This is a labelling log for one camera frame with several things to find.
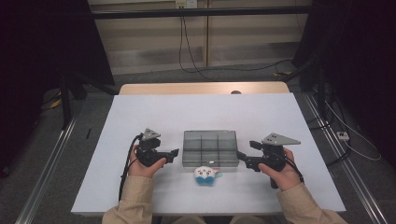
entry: white cable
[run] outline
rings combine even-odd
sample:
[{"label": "white cable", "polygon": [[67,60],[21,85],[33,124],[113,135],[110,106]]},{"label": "white cable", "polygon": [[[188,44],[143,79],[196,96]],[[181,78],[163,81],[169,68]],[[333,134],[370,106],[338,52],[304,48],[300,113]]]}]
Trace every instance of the white cable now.
[{"label": "white cable", "polygon": [[363,156],[363,157],[366,158],[366,159],[369,159],[369,160],[371,160],[371,161],[379,161],[379,160],[381,160],[381,154],[379,154],[379,153],[378,153],[378,155],[379,155],[378,158],[371,158],[371,157],[368,157],[368,156],[366,156],[366,155],[363,155],[363,154],[359,153],[359,151],[357,151],[355,148],[351,147],[351,146],[347,143],[347,141],[344,141],[344,143],[345,143],[346,146],[349,147],[352,151],[358,153],[359,155]]},{"label": "white cable", "polygon": [[[333,114],[338,118],[338,120],[340,120],[350,131],[352,131],[352,132],[354,132],[355,134],[357,134],[358,136],[360,136],[362,139],[364,139],[364,141],[368,142],[368,143],[369,143],[373,148],[375,148],[375,150],[378,152],[378,149],[376,148],[376,146],[375,146],[373,143],[371,143],[369,140],[367,140],[367,139],[366,139],[365,137],[363,137],[361,134],[359,134],[358,132],[356,132],[355,130],[353,130],[351,127],[349,127],[347,124],[345,124],[345,123],[343,122],[343,120],[340,119],[340,117],[338,117],[338,115],[334,112],[334,110],[332,110],[332,107],[327,103],[327,101],[325,101],[324,103],[326,103],[326,105],[329,107],[329,109],[332,111],[332,113],[333,113]],[[364,156],[364,155],[360,154],[357,150],[355,150],[355,149],[352,148],[350,145],[348,145],[346,141],[345,141],[345,143],[346,143],[346,146],[349,147],[350,149],[352,149],[354,152],[358,153],[359,155],[361,155],[361,156],[363,156],[363,157],[365,157],[365,158],[367,158],[367,159],[369,159],[369,160],[372,160],[372,161],[379,161],[379,160],[381,159],[381,154],[380,154],[379,152],[378,152],[379,157],[378,157],[377,159],[369,158],[369,157],[367,157],[367,156]]]}]

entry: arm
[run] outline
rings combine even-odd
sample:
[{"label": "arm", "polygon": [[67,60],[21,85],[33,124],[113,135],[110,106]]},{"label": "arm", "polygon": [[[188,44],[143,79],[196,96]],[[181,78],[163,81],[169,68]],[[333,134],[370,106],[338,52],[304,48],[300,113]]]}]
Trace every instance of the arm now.
[{"label": "arm", "polygon": [[[286,156],[294,161],[293,154],[285,148]],[[321,209],[300,177],[288,164],[277,172],[265,164],[259,164],[260,170],[271,176],[281,189],[277,194],[285,218],[290,223],[346,223],[331,210]]]},{"label": "arm", "polygon": [[136,148],[137,146],[134,146],[131,153],[133,163],[123,186],[120,203],[105,212],[103,223],[151,223],[151,196],[154,190],[152,177],[165,165],[166,159],[146,167],[139,160],[135,160]]}]

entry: beige sleeve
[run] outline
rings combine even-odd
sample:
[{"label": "beige sleeve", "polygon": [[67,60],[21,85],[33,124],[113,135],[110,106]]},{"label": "beige sleeve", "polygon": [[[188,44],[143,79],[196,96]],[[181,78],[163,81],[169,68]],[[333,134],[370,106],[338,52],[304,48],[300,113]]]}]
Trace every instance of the beige sleeve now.
[{"label": "beige sleeve", "polygon": [[334,211],[321,209],[303,183],[279,192],[277,198],[290,223],[346,223]]},{"label": "beige sleeve", "polygon": [[150,224],[153,189],[153,179],[128,176],[124,183],[120,204],[105,212],[102,223]]}]

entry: power outlet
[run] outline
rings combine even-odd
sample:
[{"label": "power outlet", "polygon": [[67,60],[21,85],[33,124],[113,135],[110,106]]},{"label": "power outlet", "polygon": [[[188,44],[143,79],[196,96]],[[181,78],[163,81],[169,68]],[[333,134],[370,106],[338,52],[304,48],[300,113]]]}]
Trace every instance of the power outlet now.
[{"label": "power outlet", "polygon": [[186,8],[198,8],[197,0],[186,0]]},{"label": "power outlet", "polygon": [[186,0],[176,0],[176,8],[186,8]]},{"label": "power outlet", "polygon": [[349,140],[349,136],[347,135],[347,132],[337,132],[337,136],[338,136],[339,140],[342,140],[342,141]]}]

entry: gray plastic box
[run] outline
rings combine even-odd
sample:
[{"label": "gray plastic box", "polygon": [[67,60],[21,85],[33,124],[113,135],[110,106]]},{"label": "gray plastic box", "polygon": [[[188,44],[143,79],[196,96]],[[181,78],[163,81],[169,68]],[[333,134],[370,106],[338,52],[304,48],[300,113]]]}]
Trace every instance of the gray plastic box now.
[{"label": "gray plastic box", "polygon": [[186,131],[183,141],[183,167],[236,168],[239,160],[235,131]]}]

